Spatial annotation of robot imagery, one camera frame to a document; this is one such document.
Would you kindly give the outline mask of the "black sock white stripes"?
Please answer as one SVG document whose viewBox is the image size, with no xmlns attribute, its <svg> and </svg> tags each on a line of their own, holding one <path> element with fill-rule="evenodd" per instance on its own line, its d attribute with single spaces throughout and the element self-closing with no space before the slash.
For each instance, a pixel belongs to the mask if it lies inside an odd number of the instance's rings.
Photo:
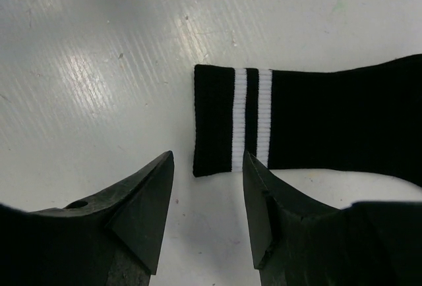
<svg viewBox="0 0 422 286">
<path fill-rule="evenodd" d="M 197 65 L 197 177 L 242 169 L 377 173 L 421 184 L 421 56 L 340 72 Z"/>
</svg>

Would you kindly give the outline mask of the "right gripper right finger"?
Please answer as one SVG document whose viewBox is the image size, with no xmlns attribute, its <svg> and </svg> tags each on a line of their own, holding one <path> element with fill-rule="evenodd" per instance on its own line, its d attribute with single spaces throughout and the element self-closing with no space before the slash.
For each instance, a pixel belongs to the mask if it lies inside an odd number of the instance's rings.
<svg viewBox="0 0 422 286">
<path fill-rule="evenodd" d="M 421 204 L 337 209 L 243 156 L 253 265 L 262 285 L 420 285 Z"/>
</svg>

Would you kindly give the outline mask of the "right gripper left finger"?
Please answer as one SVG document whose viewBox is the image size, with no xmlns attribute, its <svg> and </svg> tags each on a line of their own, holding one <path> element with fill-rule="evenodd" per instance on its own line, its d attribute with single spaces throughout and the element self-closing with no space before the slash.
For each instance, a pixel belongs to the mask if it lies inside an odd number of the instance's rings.
<svg viewBox="0 0 422 286">
<path fill-rule="evenodd" d="M 2 285 L 148 285 L 156 274 L 174 176 L 164 152 L 64 208 L 1 206 Z"/>
</svg>

